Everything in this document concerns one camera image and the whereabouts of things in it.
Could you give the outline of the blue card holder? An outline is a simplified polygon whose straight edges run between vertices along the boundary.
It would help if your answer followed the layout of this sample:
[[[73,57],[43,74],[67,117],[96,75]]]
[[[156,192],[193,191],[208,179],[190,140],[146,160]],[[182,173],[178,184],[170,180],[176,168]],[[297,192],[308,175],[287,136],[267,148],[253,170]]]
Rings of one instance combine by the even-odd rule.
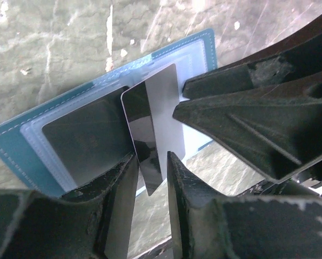
[[[59,197],[76,187],[41,128],[91,101],[132,86],[168,64],[176,64],[178,86],[217,68],[212,29],[187,36],[90,82],[77,86],[0,124],[0,158],[28,187]]]

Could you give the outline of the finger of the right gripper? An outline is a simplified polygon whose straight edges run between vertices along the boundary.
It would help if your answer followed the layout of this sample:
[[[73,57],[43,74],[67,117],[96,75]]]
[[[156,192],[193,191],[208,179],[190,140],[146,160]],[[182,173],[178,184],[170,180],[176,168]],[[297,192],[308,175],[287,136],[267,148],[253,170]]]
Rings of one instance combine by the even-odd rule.
[[[173,117],[272,182],[303,171],[322,180],[322,72],[276,86],[184,101]]]
[[[189,99],[278,85],[322,72],[322,15],[285,39],[244,59],[188,79]]]

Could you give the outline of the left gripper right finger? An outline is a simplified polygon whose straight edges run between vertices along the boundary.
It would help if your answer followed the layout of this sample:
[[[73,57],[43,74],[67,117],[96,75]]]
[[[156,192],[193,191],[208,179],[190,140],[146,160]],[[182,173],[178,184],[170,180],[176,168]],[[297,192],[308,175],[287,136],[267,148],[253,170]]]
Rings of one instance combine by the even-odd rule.
[[[322,197],[226,196],[167,154],[175,258],[322,258]]]

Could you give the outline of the grey card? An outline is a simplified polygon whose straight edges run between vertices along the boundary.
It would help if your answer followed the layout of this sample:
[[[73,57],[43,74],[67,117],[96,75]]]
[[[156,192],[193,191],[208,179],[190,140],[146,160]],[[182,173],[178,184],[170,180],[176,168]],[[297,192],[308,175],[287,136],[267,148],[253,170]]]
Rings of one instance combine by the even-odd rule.
[[[76,185],[105,173],[133,151],[120,100],[127,89],[121,87],[43,126]]]

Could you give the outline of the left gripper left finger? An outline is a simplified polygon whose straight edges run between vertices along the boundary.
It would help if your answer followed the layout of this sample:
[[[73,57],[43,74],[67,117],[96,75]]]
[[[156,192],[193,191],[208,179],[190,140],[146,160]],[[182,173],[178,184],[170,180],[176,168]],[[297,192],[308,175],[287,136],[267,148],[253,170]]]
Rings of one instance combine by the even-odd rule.
[[[136,155],[60,198],[0,189],[0,258],[126,258]]]

